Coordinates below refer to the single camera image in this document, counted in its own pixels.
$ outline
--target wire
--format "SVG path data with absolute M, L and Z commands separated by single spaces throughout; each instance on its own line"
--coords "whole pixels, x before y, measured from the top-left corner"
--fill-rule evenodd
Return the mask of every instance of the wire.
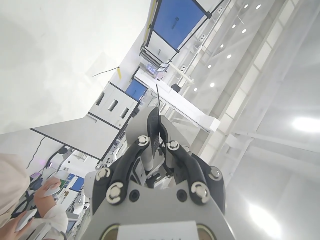
M 157 88 L 157 95 L 158 95 L 158 125 L 160 125 L 160 97 L 159 97 L 158 84 L 156 84 L 155 86 Z
M 29 164 L 28 164 L 28 166 L 27 166 L 26 168 L 30 167 L 30 163 L 32 162 L 32 160 L 34 159 L 36 153 L 38 152 L 38 149 L 39 149 L 39 147 L 41 146 L 42 140 L 45 139 L 45 138 L 46 138 L 46 137 L 44 136 L 44 137 L 41 139 L 40 144 L 38 145 L 36 151 L 34 152 L 34 154 L 33 154 L 33 156 L 32 156 L 32 159 L 30 160 L 30 162 L 29 162 Z
M 107 70 L 107 71 L 102 71 L 102 72 L 100 72 L 100 73 L 98 73 L 98 74 L 96 74 L 96 75 L 93 75 L 93 77 L 94 77 L 94 76 L 97 76 L 97 75 L 99 75 L 99 74 L 101 74 L 101 73 L 105 73 L 105 72 L 108 72 L 108 71 L 113 71 L 113 70 L 118 69 L 118 68 L 120 68 L 120 66 L 115 67 L 115 68 L 112 68 L 112 69 L 109 69 L 109 70 Z

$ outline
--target human hand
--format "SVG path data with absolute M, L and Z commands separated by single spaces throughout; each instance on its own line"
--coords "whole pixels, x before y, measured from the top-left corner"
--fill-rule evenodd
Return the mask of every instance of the human hand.
M 61 185 L 60 179 L 57 177 L 48 178 L 45 183 L 34 193 L 34 197 L 43 198 L 45 192 L 52 186 L 51 189 L 55 189 Z
M 15 232 L 18 222 L 25 214 L 26 211 L 22 212 L 17 218 L 11 219 L 0 228 L 0 240 L 18 240 L 26 232 L 26 230 L 30 227 L 33 218 L 20 231 Z

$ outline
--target sticker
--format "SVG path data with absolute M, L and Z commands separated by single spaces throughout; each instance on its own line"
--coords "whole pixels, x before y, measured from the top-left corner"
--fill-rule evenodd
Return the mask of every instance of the sticker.
M 195 221 L 121 225 L 117 240 L 195 240 Z

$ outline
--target fluorescent light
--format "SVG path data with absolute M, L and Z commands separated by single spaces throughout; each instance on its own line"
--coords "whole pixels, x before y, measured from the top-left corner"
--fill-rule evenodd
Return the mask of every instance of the fluorescent light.
M 320 132 L 320 120 L 307 118 L 307 117 L 300 117 L 294 120 L 293 126 L 301 131 L 305 132 L 313 132 L 319 133 Z
M 254 222 L 269 236 L 279 239 L 281 228 L 278 222 L 264 209 L 256 205 L 250 205 L 249 212 Z

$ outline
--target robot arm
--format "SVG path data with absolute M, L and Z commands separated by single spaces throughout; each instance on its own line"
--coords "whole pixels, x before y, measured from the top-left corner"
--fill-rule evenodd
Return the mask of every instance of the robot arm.
M 223 216 L 221 172 L 190 153 L 177 129 L 165 117 L 159 120 L 157 107 L 138 115 L 127 126 L 125 154 L 96 173 L 90 203 L 93 217 L 82 239 L 115 240 L 121 227 L 128 225 L 195 221 L 201 240 L 234 240 Z M 162 149 L 159 135 L 165 144 Z M 156 153 L 166 156 L 164 164 L 172 170 L 175 187 L 147 187 Z

